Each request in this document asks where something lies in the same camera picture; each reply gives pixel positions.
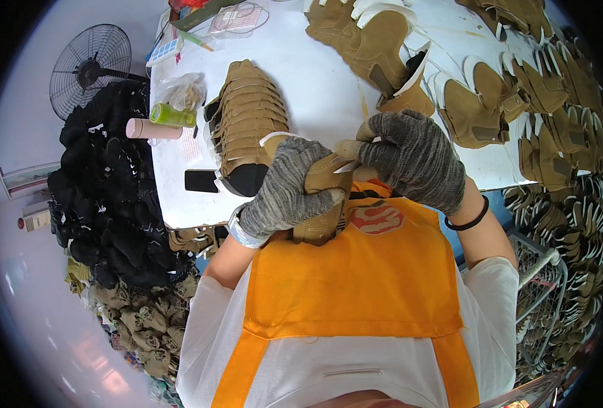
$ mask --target phone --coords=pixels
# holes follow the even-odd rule
[[[220,192],[215,185],[213,170],[186,170],[184,184],[188,191]]]

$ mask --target gray knit glove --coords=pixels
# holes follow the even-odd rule
[[[319,142],[297,136],[279,143],[263,185],[239,215],[238,224],[248,236],[238,237],[232,231],[238,242],[257,248],[273,233],[289,230],[341,203],[345,192],[339,188],[304,193],[308,169],[329,154],[331,151]]]
[[[381,142],[372,143],[380,136]],[[363,123],[357,140],[340,140],[335,152],[376,169],[379,180],[410,200],[452,216],[465,193],[465,166],[436,123],[406,109]]]

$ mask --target green container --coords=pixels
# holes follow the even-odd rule
[[[197,112],[194,110],[176,110],[164,103],[155,103],[149,114],[149,121],[160,125],[195,127]]]

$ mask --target pink cylindrical tube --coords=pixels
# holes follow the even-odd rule
[[[181,126],[159,125],[139,118],[129,119],[126,128],[129,139],[178,139],[182,132]]]

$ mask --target electric fan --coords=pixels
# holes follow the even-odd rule
[[[63,120],[76,106],[86,106],[101,88],[127,78],[132,47],[125,32],[113,24],[98,24],[75,37],[59,56],[50,78],[50,102]]]

